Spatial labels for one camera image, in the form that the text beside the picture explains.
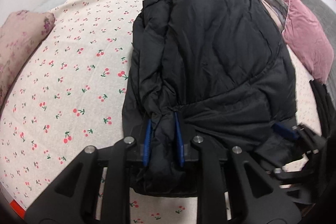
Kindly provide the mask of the red printed box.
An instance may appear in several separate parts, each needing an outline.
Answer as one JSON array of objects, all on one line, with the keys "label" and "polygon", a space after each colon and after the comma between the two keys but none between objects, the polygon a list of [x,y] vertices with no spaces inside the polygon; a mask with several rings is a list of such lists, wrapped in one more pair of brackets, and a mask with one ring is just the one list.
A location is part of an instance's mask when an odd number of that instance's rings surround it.
[{"label": "red printed box", "polygon": [[21,205],[19,205],[19,203],[17,203],[17,201],[12,200],[10,202],[10,206],[16,214],[21,217],[21,219],[24,219],[26,211],[23,207],[21,207]]}]

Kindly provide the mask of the cherry print bed sheet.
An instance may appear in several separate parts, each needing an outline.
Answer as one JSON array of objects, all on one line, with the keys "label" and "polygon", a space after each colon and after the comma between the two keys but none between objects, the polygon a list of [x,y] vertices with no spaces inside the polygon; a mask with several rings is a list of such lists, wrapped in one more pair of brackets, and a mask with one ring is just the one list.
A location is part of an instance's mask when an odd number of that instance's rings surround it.
[{"label": "cherry print bed sheet", "polygon": [[122,137],[121,109],[142,0],[68,0],[1,114],[1,190],[27,212],[87,145]]}]

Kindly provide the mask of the pink velvet pillow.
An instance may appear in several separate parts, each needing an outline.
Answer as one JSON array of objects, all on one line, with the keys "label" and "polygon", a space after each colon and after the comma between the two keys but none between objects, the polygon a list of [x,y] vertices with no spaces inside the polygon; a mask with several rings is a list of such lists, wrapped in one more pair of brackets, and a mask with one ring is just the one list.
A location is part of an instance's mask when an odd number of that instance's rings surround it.
[{"label": "pink velvet pillow", "polygon": [[334,61],[334,50],[322,25],[301,0],[283,0],[288,4],[284,41],[307,71],[325,84]]}]

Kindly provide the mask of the folded grey pink blankets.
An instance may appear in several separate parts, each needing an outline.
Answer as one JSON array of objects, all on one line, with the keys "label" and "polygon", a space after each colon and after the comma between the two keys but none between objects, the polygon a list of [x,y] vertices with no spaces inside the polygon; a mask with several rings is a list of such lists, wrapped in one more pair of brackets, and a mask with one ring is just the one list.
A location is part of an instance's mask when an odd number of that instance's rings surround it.
[{"label": "folded grey pink blankets", "polygon": [[288,4],[283,0],[260,0],[270,17],[276,23],[280,32],[283,32],[288,14]]}]

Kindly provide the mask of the pink floral folded quilt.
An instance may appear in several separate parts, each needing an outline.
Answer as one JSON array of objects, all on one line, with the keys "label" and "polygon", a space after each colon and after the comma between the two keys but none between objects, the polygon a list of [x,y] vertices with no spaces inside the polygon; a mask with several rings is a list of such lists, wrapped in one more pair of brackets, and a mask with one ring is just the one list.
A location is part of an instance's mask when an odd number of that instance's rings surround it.
[{"label": "pink floral folded quilt", "polygon": [[1,109],[33,55],[55,28],[52,12],[12,12],[1,26]]}]

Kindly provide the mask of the grey quilted pillow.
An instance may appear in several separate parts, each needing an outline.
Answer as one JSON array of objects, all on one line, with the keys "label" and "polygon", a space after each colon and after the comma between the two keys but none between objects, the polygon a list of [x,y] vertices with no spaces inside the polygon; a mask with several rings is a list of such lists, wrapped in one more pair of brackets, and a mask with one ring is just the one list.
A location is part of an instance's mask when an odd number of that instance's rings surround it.
[{"label": "grey quilted pillow", "polygon": [[334,50],[334,61],[328,81],[335,81],[335,12],[321,0],[301,0],[317,17]]}]

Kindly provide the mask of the black puffer down jacket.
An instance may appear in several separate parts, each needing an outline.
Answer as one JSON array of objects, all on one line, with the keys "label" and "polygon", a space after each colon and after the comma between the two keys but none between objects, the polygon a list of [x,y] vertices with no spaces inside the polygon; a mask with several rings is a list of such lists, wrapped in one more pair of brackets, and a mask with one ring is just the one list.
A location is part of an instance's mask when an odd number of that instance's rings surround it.
[{"label": "black puffer down jacket", "polygon": [[136,193],[196,193],[179,166],[175,113],[217,148],[283,166],[301,155],[272,125],[292,126],[296,110],[288,49],[259,0],[143,0],[122,110],[125,135],[151,120],[149,163],[131,170]]}]

